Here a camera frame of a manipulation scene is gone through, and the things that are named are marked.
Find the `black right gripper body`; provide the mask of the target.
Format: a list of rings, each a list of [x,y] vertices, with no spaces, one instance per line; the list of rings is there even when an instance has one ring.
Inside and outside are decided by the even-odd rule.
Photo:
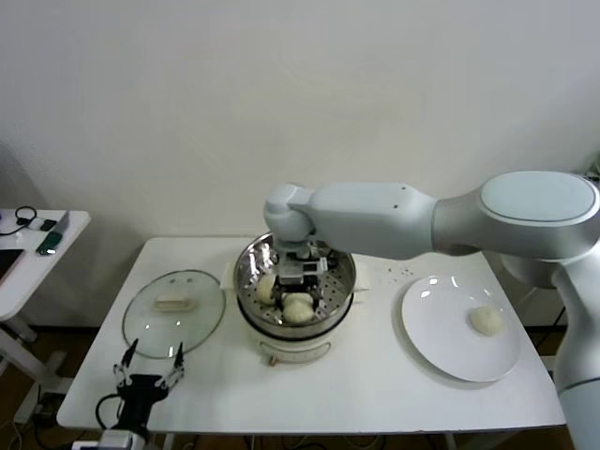
[[[323,288],[318,278],[304,278],[300,284],[278,284],[282,293],[307,293],[309,295],[322,295]]]

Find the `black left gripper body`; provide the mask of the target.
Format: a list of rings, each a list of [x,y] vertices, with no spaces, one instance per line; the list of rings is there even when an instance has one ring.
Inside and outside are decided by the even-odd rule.
[[[118,425],[146,425],[156,403],[164,400],[169,394],[160,375],[134,374],[131,383],[117,388],[123,407]]]

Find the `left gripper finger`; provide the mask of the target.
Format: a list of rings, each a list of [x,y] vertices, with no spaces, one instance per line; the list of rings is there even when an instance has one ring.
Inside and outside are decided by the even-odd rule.
[[[132,384],[129,366],[136,353],[139,340],[136,338],[123,354],[121,360],[113,365],[112,372],[117,384]]]
[[[166,391],[171,391],[183,379],[184,375],[184,350],[183,343],[180,343],[177,353],[174,357],[174,363],[171,371],[167,375],[160,378],[160,380],[157,382],[157,387]]]

